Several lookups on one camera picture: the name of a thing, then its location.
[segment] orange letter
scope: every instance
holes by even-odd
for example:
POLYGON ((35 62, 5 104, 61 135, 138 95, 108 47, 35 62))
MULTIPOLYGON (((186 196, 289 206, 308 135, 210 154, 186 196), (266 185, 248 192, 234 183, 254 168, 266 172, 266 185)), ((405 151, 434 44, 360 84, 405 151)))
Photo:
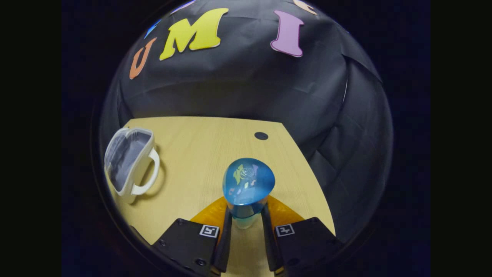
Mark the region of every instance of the orange letter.
POLYGON ((142 57, 142 61, 140 62, 138 67, 137 67, 137 60, 138 60, 138 57, 140 57, 140 53, 144 49, 140 48, 140 50, 138 50, 138 52, 135 54, 135 56, 133 56, 133 62, 131 63, 131 67, 130 67, 130 79, 131 80, 133 80, 136 76, 138 76, 138 74, 140 74, 140 71, 142 71, 142 68, 144 68, 145 61, 147 60, 147 56, 149 55, 149 51, 151 49, 152 43, 154 43, 154 41, 156 39, 157 39, 157 37, 154 37, 151 41, 149 41, 147 43, 147 45, 145 45, 144 56, 142 57))

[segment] screw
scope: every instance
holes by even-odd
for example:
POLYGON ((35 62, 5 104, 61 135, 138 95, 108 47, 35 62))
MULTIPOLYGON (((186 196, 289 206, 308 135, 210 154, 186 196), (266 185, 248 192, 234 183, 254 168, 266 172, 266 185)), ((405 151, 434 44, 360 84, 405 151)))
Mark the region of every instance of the screw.
POLYGON ((201 267, 205 266, 207 264, 206 261, 202 260, 202 259, 196 259, 195 260, 195 263, 201 267))

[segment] white cup handle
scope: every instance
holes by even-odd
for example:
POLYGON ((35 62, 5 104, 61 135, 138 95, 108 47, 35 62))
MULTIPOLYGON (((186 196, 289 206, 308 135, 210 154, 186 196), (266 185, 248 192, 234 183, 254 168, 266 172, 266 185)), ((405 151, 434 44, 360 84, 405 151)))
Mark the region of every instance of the white cup handle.
POLYGON ((159 160, 159 155, 157 154, 154 148, 152 148, 149 157, 154 160, 154 173, 152 173, 151 179, 145 185, 137 186, 135 183, 133 184, 133 188, 131 189, 131 193, 133 195, 144 194, 152 187, 152 185, 155 183, 155 180, 157 179, 157 174, 159 173, 160 160, 159 160))

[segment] foam letter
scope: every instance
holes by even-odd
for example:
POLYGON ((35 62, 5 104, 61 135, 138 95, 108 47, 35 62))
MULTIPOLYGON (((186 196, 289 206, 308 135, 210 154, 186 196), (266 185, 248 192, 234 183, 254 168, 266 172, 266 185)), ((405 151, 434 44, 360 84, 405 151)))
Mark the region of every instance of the foam letter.
POLYGON ((301 8, 301 9, 303 9, 303 10, 307 11, 307 12, 310 12, 310 13, 312 13, 312 14, 314 14, 314 15, 318 15, 317 13, 315 13, 315 12, 313 11, 313 8, 312 8, 310 5, 308 5, 308 4, 306 4, 306 3, 302 2, 302 1, 299 1, 299 0, 294 0, 294 4, 295 4, 297 7, 301 8))
POLYGON ((138 50, 138 52, 135 54, 135 56, 133 56, 133 62, 131 63, 131 66, 130 66, 130 79, 133 80, 136 76, 138 76, 138 74, 140 74, 140 71, 142 71, 142 68, 144 68, 145 61, 147 60, 147 56, 149 55, 149 51, 151 49, 152 43, 154 43, 154 41, 156 39, 157 39, 157 37, 154 37, 151 41, 147 42, 147 45, 145 45, 144 56, 142 57, 142 61, 140 62, 138 67, 137 67, 137 60, 138 60, 138 57, 140 57, 140 53, 144 49, 140 48, 140 50, 138 50))
POLYGON ((304 22, 283 11, 275 10, 274 13, 278 16, 278 33, 277 38, 270 42, 270 46, 275 51, 301 57, 303 51, 299 48, 299 28, 304 22))
POLYGON ((209 10, 191 26, 186 18, 173 24, 169 27, 169 36, 159 59, 162 61, 174 55, 174 41, 178 51, 183 52, 194 34, 195 39, 189 44, 190 50, 217 47, 220 44, 217 36, 218 23, 228 11, 228 8, 209 10))

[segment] orange soft gripper pad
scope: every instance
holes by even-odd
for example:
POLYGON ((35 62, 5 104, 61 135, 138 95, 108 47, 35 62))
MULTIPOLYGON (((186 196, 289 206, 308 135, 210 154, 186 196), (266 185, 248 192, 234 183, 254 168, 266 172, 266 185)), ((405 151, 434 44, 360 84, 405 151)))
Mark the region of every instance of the orange soft gripper pad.
POLYGON ((304 220, 304 218, 297 214, 293 209, 289 208, 286 204, 271 195, 268 196, 267 203, 273 229, 275 226, 304 220))
MULTIPOLYGON (((289 208, 286 204, 279 201, 273 196, 268 196, 268 209, 270 211, 270 220, 272 227, 279 225, 285 225, 289 223, 298 222, 304 220, 302 216, 297 214, 293 209, 289 208)), ((227 208, 227 202, 224 197, 215 200, 212 204, 208 205, 205 209, 194 216, 190 221, 218 226, 220 228, 224 225, 225 209, 227 208)))
POLYGON ((220 237, 222 236, 222 227, 224 226, 226 208, 227 202, 224 197, 221 197, 196 214, 196 216, 194 216, 190 221, 205 225, 218 226, 221 230, 217 240, 217 242, 219 242, 220 237))

